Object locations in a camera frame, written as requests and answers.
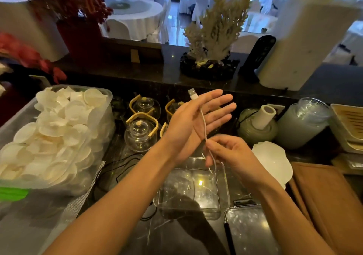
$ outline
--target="glass teapot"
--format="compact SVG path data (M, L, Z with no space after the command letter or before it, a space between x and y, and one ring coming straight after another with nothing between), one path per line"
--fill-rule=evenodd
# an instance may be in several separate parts
M176 112L176 110L179 109L179 107L181 105L183 105L184 102L180 101L179 103L175 102L175 99L172 99L168 102L168 104L165 105L165 111L166 111L166 119L168 120L168 122L170 122L171 117L173 116L173 114Z
M157 142L158 121L146 113L133 114L127 121L126 145L134 152L148 151Z
M141 95L136 96L129 103L131 111L135 113L146 113L152 117L159 119L161 108L157 100L151 97L141 97Z

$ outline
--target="black countertop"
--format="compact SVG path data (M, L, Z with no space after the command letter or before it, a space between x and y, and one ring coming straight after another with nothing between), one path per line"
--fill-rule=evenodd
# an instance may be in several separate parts
M81 69L75 65L69 56L59 60L55 65L63 69L68 75L68 83L70 84L88 81L90 84L93 83L92 85L95 83L104 85L105 80L109 82L111 79L117 82L117 79L130 79L203 89L220 88L233 93L281 96L294 100L301 97L314 97L328 104L363 106L363 88L361 87L363 67L323 63L300 91L284 91L266 88L259 83L248 83L241 76L238 76L238 69L247 59L247 54L232 53L231 59L240 60L232 80L211 82L190 78L180 73L179 60L182 54L188 51L188 47L162 45L161 51L164 63L157 61L145 64L126 62L113 51L113 57L99 68Z

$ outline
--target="floor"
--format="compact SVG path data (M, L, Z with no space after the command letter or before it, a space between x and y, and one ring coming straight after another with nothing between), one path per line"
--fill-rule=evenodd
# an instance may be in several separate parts
M169 12L169 44L177 46L188 45L185 42L184 28L186 28L192 22L192 16L188 14L179 13L179 2L171 2Z

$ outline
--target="wooden tray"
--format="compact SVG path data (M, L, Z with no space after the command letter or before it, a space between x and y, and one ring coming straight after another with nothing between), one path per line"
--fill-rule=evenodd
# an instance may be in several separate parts
M363 205L334 167L292 162L294 180L320 235L337 254L363 254Z

